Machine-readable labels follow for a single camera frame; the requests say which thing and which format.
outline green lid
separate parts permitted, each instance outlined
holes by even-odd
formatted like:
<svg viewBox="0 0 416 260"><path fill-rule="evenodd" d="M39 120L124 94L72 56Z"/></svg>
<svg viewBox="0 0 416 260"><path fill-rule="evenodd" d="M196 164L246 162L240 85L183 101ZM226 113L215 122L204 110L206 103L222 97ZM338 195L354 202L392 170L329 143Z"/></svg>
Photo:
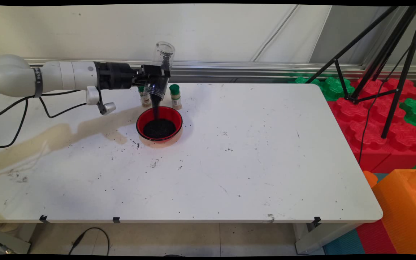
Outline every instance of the green lid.
<svg viewBox="0 0 416 260"><path fill-rule="evenodd" d="M171 91L171 95L177 95L177 94L179 94L179 85L172 84L170 86L170 91Z"/></svg>

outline orange foam block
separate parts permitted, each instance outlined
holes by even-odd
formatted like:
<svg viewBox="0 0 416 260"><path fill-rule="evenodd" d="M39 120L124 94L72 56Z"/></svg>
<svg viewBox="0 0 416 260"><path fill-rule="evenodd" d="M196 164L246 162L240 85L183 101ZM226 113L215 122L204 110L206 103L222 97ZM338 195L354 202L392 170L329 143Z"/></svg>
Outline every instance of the orange foam block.
<svg viewBox="0 0 416 260"><path fill-rule="evenodd" d="M396 252L416 255L416 169L394 170L372 190Z"/></svg>

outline clear plastic container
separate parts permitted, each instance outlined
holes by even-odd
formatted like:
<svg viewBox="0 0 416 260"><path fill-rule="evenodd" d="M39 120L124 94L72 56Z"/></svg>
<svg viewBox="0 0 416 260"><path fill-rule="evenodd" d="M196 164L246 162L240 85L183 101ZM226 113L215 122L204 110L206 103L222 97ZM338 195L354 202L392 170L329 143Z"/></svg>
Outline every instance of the clear plastic container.
<svg viewBox="0 0 416 260"><path fill-rule="evenodd" d="M152 65L161 66L164 70L171 70L174 58L174 47L167 42L157 42L153 52ZM146 82L145 91L163 99L168 85L168 77L154 78Z"/></svg>
<svg viewBox="0 0 416 260"><path fill-rule="evenodd" d="M171 70L174 52L175 49L170 43L157 42L153 52L152 65L161 66L165 70Z"/></svg>

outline white wall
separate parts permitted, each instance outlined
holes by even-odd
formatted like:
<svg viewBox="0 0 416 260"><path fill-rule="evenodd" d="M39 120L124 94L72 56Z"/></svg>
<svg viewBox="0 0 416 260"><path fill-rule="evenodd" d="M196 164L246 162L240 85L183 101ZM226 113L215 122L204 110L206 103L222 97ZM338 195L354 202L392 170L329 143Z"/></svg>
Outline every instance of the white wall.
<svg viewBox="0 0 416 260"><path fill-rule="evenodd" d="M251 61L294 5L0 6L0 55L151 60L158 41L178 61ZM257 61L308 62L330 10L300 5Z"/></svg>

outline black tripod leg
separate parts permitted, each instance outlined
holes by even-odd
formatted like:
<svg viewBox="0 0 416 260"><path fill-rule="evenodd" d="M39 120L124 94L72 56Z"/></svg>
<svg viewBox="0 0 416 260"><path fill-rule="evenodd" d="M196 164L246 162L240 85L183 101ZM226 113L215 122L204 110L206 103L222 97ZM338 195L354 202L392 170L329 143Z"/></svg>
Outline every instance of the black tripod leg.
<svg viewBox="0 0 416 260"><path fill-rule="evenodd" d="M411 23L411 21L413 20L413 18L414 18L414 15L412 15L411 18L410 18L410 21L404 25L404 27L402 28L402 31L399 34L399 36L397 37L397 39L394 40L394 43L390 46L390 48L386 52L386 55L383 58L383 61L381 61L381 65L378 66L377 71L373 75L372 81L375 81L378 78L378 76L380 75L380 73L383 70L384 66L388 62L389 57L393 53L394 49L396 49L396 46L398 45L398 43L401 40L401 38L404 35L404 33L406 32L406 29L409 27L409 24Z"/></svg>
<svg viewBox="0 0 416 260"><path fill-rule="evenodd" d="M368 34L368 32L370 32L373 28L375 28L375 26L377 26L381 21L383 21L383 19L385 19L386 16L392 13L396 8L398 7L397 6L389 7L388 10L382 13L380 17L378 17L375 21L373 21L371 25L365 28L365 30L362 31L356 38L354 38L354 40L352 40L347 46L345 46L340 52L338 52L338 54L336 54L329 62L327 62L327 64L325 64L321 69L319 69L319 71L317 71L312 77L310 77L306 81L306 83L311 83L314 79L316 79L320 74L322 74L322 72L325 71L325 69L327 69L331 64L333 64L333 61L335 59L340 58L343 54L345 54L345 52L348 51L348 49L351 49L351 47L354 46L354 44L356 44L360 39L362 39L363 36L365 36L365 34Z"/></svg>
<svg viewBox="0 0 416 260"><path fill-rule="evenodd" d="M379 64L381 64L381 61L385 57L387 51L390 48L395 48L396 47L393 43L398 39L398 37L401 35L401 33L403 33L404 27L407 27L409 25L410 21L412 20L413 16L415 15L415 13L416 13L416 5L409 6L409 8L406 10L406 13L404 13L404 15L402 16L401 20L399 21L399 23L394 28L391 35L386 40L386 43L381 48L380 52L375 57L373 63L370 64L368 69L365 71L365 75L362 77L360 83L357 85L356 89L354 90L353 94L351 95L351 98L357 99L357 97L360 94L360 91L362 91L362 89L365 86L365 84L367 83L368 79L372 76L372 74L374 73L377 66Z"/></svg>
<svg viewBox="0 0 416 260"><path fill-rule="evenodd" d="M399 78L398 84L398 91L394 94L393 102L391 103L391 108L388 113L388 117L386 119L385 128L383 128L383 133L381 134L381 138L386 138L388 135L389 127L391 126L391 121L393 120L394 112L396 111L396 107L398 106L399 98L401 97L401 92L404 86L404 82L406 82L407 73L409 72L409 68L412 64L412 59L415 54L416 50L416 28L415 34L413 35L412 43L409 49L409 53L406 57L406 62L404 63L404 67L402 68L402 73Z"/></svg>
<svg viewBox="0 0 416 260"><path fill-rule="evenodd" d="M343 88L344 98L348 99L348 90L346 89L345 78L343 78L343 73L341 72L340 63L335 59L335 66L337 68L338 77L340 78L341 87Z"/></svg>

